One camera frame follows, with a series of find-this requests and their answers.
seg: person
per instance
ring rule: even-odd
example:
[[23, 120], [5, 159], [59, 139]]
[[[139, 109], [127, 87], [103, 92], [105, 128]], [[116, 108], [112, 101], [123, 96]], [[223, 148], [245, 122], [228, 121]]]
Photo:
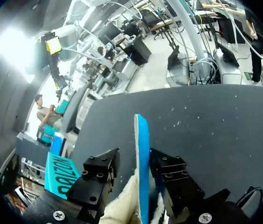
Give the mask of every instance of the person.
[[[251, 38], [253, 39], [252, 47], [261, 55], [263, 54], [263, 25], [257, 19], [257, 17], [247, 8], [245, 8], [246, 23], [250, 30]], [[260, 75], [262, 70], [261, 58], [252, 50], [252, 66], [253, 66], [253, 78], [254, 85], [260, 81]]]
[[35, 102], [37, 104], [37, 118], [43, 123], [51, 127], [61, 129], [62, 128], [62, 116], [54, 112], [54, 105], [49, 108], [42, 106], [42, 95], [37, 94], [35, 96]]
[[206, 10], [212, 8], [222, 7], [220, 3], [215, 0], [197, 0], [196, 10]]

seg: computer monitor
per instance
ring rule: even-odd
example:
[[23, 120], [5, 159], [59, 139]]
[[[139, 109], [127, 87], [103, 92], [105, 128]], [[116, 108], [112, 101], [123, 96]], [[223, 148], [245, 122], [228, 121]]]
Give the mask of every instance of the computer monitor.
[[98, 34], [98, 38], [103, 44], [106, 45], [110, 42], [110, 40], [112, 40], [120, 33], [121, 31], [110, 22], [108, 25], [101, 29], [101, 31]]
[[235, 67], [239, 67], [239, 63], [235, 57], [235, 55], [233, 54], [233, 52], [231, 50], [229, 50], [228, 48], [226, 48], [224, 45], [220, 44], [217, 41], [217, 36], [216, 33], [214, 32], [213, 29], [211, 29], [211, 32], [213, 34], [214, 40], [215, 40], [215, 47], [218, 49], [220, 48], [221, 51], [223, 52], [223, 59], [224, 62], [226, 63], [231, 63], [233, 64]]
[[224, 45], [217, 43], [217, 46], [221, 49], [221, 51], [223, 52], [223, 59], [224, 62], [226, 63], [231, 63], [233, 64], [235, 67], [239, 67], [239, 63], [235, 57], [235, 55], [233, 54], [233, 52], [231, 50], [229, 50], [228, 48], [226, 48]]

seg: desk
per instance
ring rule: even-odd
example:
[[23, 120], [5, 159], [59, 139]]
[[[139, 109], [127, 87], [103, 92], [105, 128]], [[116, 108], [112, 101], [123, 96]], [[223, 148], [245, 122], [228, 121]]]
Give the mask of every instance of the desk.
[[136, 165], [135, 113], [147, 119], [150, 147], [182, 157], [206, 196], [228, 188], [228, 199], [237, 201], [249, 186], [263, 188], [263, 88], [175, 87], [104, 98], [90, 108], [72, 160], [81, 172], [89, 156], [120, 149], [109, 200], [119, 195]]
[[[217, 14], [214, 13], [214, 12], [211, 12], [211, 13], [209, 13], [209, 11], [208, 11], [208, 13], [206, 13], [207, 11], [203, 11], [203, 12], [205, 12], [205, 13], [204, 13], [204, 14], [198, 13], [198, 14], [201, 16], [201, 18], [210, 17], [210, 16], [217, 16]], [[178, 18], [178, 16], [173, 17], [173, 20], [174, 20], [175, 22], [180, 21], [180, 19]], [[165, 23], [164, 23], [163, 21], [161, 21], [161, 22], [157, 23], [154, 27], [152, 27], [150, 30], [151, 30], [151, 31], [157, 31], [157, 30], [163, 28], [165, 25], [167, 25], [167, 26], [168, 26], [168, 25], [171, 25], [171, 24], [174, 23], [173, 20], [171, 20], [171, 19], [164, 20]]]

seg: bolt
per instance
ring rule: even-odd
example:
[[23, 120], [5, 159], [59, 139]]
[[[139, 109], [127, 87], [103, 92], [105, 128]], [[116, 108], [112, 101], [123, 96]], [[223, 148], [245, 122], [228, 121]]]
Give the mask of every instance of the bolt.
[[172, 174], [170, 174], [170, 173], [168, 173], [168, 174], [165, 174], [165, 177], [166, 177], [166, 178], [172, 178], [172, 177], [173, 177], [173, 175], [172, 175]]
[[56, 221], [63, 221], [65, 219], [65, 214], [63, 211], [55, 211], [53, 217]]
[[102, 178], [102, 177], [104, 177], [104, 175], [102, 173], [98, 173], [98, 174], [96, 174], [96, 177]]
[[210, 223], [212, 220], [212, 216], [209, 213], [203, 213], [199, 216], [199, 222], [202, 224]]
[[82, 172], [82, 176], [86, 176], [88, 174], [88, 171], [87, 170], [84, 170], [83, 172]]

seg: gray shirt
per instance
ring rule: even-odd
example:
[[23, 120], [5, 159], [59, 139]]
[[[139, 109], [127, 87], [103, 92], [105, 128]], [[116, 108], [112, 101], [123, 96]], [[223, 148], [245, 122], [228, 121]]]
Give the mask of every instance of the gray shirt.
[[[48, 108], [47, 107], [42, 107], [42, 108], [37, 108], [37, 118], [41, 121], [46, 114], [48, 113]], [[47, 125], [53, 126], [53, 124], [61, 118], [61, 115], [55, 114], [54, 112], [50, 113], [48, 120], [47, 120]]]
[[208, 5], [212, 5], [213, 1], [212, 0], [197, 0], [197, 4], [196, 4], [196, 10], [205, 10], [202, 6], [202, 4], [208, 4]]

